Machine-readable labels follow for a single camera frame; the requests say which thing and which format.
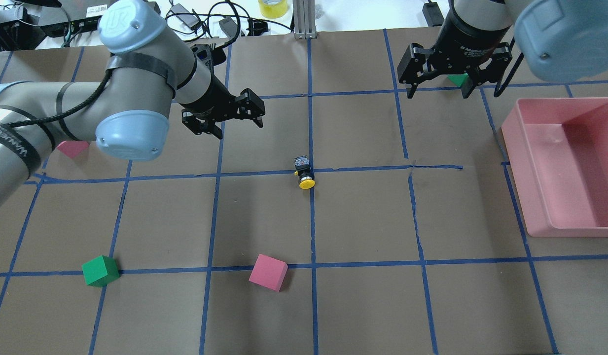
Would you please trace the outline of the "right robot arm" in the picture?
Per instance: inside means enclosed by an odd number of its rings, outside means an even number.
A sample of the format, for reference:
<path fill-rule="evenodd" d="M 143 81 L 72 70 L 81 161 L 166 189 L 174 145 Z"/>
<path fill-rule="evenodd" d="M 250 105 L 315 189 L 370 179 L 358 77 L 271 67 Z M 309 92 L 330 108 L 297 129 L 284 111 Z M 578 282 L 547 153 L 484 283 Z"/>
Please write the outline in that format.
<path fill-rule="evenodd" d="M 441 75 L 465 75 L 463 98 L 484 83 L 494 96 L 522 61 L 545 82 L 608 70 L 608 0 L 451 0 L 432 47 L 411 43 L 396 68 L 412 98 Z"/>

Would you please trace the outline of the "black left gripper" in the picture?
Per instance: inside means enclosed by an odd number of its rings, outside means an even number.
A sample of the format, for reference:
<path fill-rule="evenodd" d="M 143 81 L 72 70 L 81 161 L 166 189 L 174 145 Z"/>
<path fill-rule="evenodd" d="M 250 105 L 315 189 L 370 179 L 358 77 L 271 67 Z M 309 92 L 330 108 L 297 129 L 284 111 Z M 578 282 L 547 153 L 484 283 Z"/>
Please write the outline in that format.
<path fill-rule="evenodd" d="M 212 135 L 223 139 L 216 123 L 230 119 L 252 120 L 263 128 L 265 103 L 253 90 L 246 88 L 234 97 L 213 74 L 194 74 L 178 85 L 178 103 L 183 107 L 181 121 L 194 135 Z"/>

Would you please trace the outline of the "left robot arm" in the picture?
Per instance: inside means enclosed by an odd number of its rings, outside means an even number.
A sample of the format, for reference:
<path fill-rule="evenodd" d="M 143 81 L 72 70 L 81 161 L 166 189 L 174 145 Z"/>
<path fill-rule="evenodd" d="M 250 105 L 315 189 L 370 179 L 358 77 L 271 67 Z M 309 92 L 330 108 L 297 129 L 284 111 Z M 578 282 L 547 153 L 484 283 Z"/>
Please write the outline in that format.
<path fill-rule="evenodd" d="M 0 84 L 0 207 L 65 141 L 94 142 L 124 160 L 163 152 L 172 101 L 194 134 L 218 139 L 218 124 L 263 127 L 264 101 L 246 88 L 233 95 L 214 74 L 214 48 L 189 47 L 143 0 L 119 0 L 98 24 L 110 56 L 99 82 Z"/>

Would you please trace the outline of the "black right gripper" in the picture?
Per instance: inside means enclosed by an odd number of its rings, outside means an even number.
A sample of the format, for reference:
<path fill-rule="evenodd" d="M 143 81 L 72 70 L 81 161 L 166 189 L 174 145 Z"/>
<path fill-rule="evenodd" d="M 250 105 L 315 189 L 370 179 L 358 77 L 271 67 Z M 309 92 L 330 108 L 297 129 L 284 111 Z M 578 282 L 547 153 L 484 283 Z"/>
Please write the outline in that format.
<path fill-rule="evenodd" d="M 435 71 L 466 72 L 461 85 L 464 99 L 486 82 L 500 82 L 512 60 L 511 45 L 502 41 L 510 27 L 505 7 L 451 7 L 433 47 L 410 43 L 400 59 L 398 82 L 406 85 L 407 98 L 413 98 L 421 83 L 433 79 Z M 487 61 L 482 69 L 480 65 Z"/>

